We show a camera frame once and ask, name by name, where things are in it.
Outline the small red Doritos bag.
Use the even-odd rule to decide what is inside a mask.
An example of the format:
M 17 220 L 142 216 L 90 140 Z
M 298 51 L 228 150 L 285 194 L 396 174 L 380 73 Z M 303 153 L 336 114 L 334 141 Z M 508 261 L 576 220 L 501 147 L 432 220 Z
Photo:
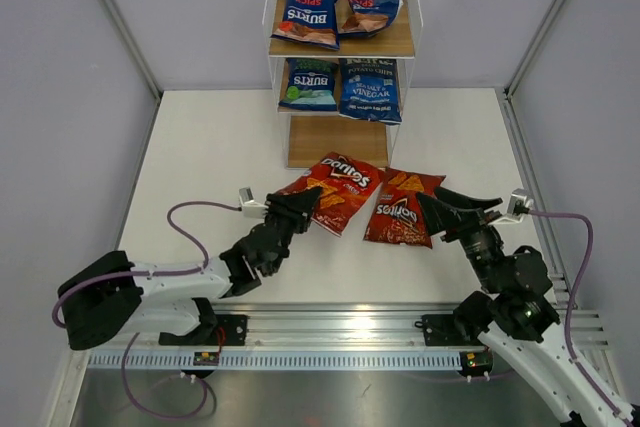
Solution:
M 382 186 L 364 240 L 432 248 L 417 193 L 432 196 L 445 175 L 428 175 L 394 168 L 384 172 Z

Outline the Burts spicy chilli bag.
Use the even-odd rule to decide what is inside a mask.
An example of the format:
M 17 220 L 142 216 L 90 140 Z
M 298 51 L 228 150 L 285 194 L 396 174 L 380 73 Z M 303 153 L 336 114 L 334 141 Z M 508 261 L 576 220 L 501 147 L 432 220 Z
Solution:
M 395 21 L 402 0 L 347 0 L 351 14 L 339 28 L 341 39 L 369 38 Z
M 338 0 L 284 0 L 281 20 L 271 37 L 337 51 Z

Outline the Kettle sea salt vinegar bag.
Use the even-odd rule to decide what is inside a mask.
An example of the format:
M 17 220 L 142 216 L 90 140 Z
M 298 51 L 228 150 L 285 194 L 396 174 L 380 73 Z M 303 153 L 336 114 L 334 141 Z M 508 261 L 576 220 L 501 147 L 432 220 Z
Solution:
M 386 125 L 402 122 L 395 59 L 343 58 L 339 68 L 340 116 Z

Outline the Burts sea salt vinegar bag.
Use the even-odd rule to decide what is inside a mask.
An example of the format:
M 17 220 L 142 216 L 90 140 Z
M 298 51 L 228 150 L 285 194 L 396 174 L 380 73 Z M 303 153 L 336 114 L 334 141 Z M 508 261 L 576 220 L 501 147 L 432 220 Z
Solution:
M 316 58 L 288 58 L 286 66 L 286 85 L 278 103 L 280 107 L 309 112 L 330 112 L 337 109 L 336 62 Z

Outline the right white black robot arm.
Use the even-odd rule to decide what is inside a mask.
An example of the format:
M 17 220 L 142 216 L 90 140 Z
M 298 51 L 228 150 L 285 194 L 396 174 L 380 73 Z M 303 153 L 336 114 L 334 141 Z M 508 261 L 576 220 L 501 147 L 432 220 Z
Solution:
M 506 212 L 501 199 L 476 199 L 443 187 L 419 193 L 426 230 L 443 242 L 458 242 L 481 288 L 453 311 L 456 336 L 493 350 L 540 396 L 563 426 L 636 426 L 638 406 L 622 399 L 572 342 L 572 315 L 548 301 L 553 283 L 542 254 L 521 246 L 503 250 L 499 224 L 538 216 L 533 198 L 512 192 Z

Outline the large red Doritos bag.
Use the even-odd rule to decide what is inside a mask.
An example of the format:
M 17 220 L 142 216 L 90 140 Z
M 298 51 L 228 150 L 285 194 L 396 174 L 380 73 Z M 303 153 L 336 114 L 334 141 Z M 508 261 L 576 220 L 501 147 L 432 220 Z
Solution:
M 341 236 L 351 218 L 372 196 L 384 171 L 367 162 L 329 152 L 298 179 L 277 191 L 296 194 L 320 187 L 322 192 L 312 219 L 336 236 Z

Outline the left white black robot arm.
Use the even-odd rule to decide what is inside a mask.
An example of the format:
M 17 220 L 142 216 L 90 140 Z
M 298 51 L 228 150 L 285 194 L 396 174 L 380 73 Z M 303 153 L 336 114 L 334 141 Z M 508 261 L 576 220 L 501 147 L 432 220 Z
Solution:
M 279 271 L 293 237 L 308 230 L 321 194 L 321 188 L 312 187 L 270 194 L 259 203 L 243 188 L 233 209 L 259 222 L 231 248 L 211 255 L 179 228 L 202 260 L 144 263 L 131 261 L 122 250 L 108 252 L 59 287 L 52 320 L 66 331 L 74 351 L 142 333 L 158 335 L 162 345 L 219 344 L 223 334 L 214 303 L 243 296 Z

